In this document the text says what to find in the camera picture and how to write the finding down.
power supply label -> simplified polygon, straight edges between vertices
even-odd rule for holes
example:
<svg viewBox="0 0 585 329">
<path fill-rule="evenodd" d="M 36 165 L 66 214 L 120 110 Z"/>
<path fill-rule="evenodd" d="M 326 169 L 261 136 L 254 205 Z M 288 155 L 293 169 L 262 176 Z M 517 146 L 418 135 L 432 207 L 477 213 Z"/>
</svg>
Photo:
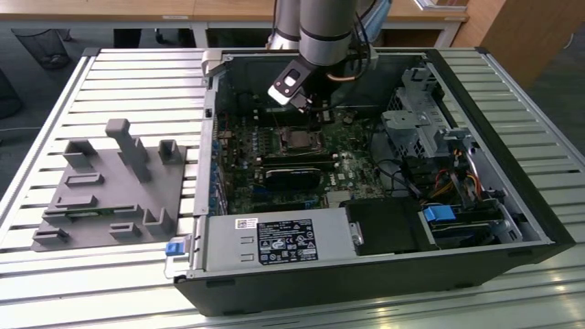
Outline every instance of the power supply label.
<svg viewBox="0 0 585 329">
<path fill-rule="evenodd" d="M 312 219 L 257 223 L 256 230 L 261 265 L 318 260 Z"/>
</svg>

aluminum workbench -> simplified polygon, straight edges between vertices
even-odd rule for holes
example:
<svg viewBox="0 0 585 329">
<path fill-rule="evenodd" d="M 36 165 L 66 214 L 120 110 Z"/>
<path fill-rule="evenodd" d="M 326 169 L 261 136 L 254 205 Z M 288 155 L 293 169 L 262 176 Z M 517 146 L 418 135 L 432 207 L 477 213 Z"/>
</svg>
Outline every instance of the aluminum workbench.
<svg viewBox="0 0 585 329">
<path fill-rule="evenodd" d="M 80 59 L 0 203 L 0 328 L 526 328 L 583 325 L 585 159 L 494 62 L 441 51 L 577 241 L 481 287 L 206 318 L 165 278 L 164 243 L 36 253 L 33 232 L 66 165 L 69 138 L 114 147 L 112 118 L 144 146 L 188 147 L 178 234 L 192 230 L 205 79 L 201 49 L 104 49 Z M 446 104 L 460 126 L 464 121 Z M 174 267 L 185 266 L 177 262 Z"/>
</svg>

white sticker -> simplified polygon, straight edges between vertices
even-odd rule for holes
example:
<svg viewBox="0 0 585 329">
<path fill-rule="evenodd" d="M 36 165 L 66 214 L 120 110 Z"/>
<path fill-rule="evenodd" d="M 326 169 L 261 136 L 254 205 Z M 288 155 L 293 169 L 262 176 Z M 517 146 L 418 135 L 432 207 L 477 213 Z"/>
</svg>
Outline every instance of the white sticker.
<svg viewBox="0 0 585 329">
<path fill-rule="evenodd" d="M 162 19 L 189 19 L 189 16 L 162 16 Z"/>
<path fill-rule="evenodd" d="M 256 228 L 257 218 L 237 218 L 236 219 L 236 230 L 244 228 Z"/>
</svg>

blue latch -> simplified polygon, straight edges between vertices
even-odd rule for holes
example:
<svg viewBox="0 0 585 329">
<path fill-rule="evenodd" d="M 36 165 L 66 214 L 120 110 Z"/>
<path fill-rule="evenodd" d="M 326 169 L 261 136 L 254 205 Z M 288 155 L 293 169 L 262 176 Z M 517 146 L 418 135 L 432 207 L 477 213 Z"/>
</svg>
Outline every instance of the blue latch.
<svg viewBox="0 0 585 329">
<path fill-rule="evenodd" d="M 422 210 L 426 221 L 454 221 L 456 214 L 450 206 L 429 206 Z"/>
<path fill-rule="evenodd" d="M 169 242 L 166 243 L 166 249 L 164 250 L 166 256 L 181 256 L 185 254 L 185 242 Z"/>
</svg>

desk leg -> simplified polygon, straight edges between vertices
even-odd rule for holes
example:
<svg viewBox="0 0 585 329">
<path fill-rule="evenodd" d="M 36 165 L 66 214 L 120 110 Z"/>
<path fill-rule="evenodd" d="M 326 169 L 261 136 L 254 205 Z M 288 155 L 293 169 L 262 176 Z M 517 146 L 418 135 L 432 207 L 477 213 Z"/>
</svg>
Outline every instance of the desk leg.
<svg viewBox="0 0 585 329">
<path fill-rule="evenodd" d="M 436 48 L 449 48 L 453 43 L 453 39 L 456 38 L 458 27 L 461 26 L 461 22 L 452 22 L 446 24 L 446 27 L 442 29 L 441 34 L 438 34 Z"/>
<path fill-rule="evenodd" d="M 209 48 L 208 42 L 208 22 L 192 22 L 194 44 L 197 48 Z"/>
</svg>

